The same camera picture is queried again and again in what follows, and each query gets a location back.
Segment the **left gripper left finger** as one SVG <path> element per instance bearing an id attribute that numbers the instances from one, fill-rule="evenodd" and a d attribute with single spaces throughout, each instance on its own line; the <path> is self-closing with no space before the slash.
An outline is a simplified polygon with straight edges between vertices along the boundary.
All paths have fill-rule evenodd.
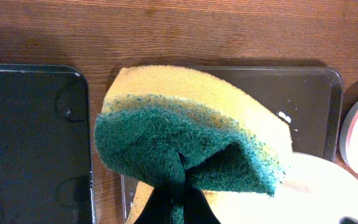
<path id="1" fill-rule="evenodd" d="M 174 224 L 173 208 L 179 202 L 178 187 L 157 187 L 152 191 L 135 224 Z"/>

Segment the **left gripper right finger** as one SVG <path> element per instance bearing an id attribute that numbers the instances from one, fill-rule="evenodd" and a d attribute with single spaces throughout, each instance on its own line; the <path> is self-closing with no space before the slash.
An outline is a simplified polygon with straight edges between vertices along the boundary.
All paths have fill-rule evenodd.
<path id="1" fill-rule="evenodd" d="M 186 185 L 184 224 L 220 224 L 201 190 Z"/>

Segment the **green and yellow sponge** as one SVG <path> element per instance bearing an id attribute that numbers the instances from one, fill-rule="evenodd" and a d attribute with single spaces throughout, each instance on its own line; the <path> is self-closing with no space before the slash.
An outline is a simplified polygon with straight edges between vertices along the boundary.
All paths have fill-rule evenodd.
<path id="1" fill-rule="evenodd" d="M 185 221 L 191 190 L 273 196 L 292 153 L 288 125 L 257 100 L 209 73 L 171 65 L 123 68 L 96 118 L 104 165 L 139 182 L 128 221 L 153 189 L 162 213 Z"/>

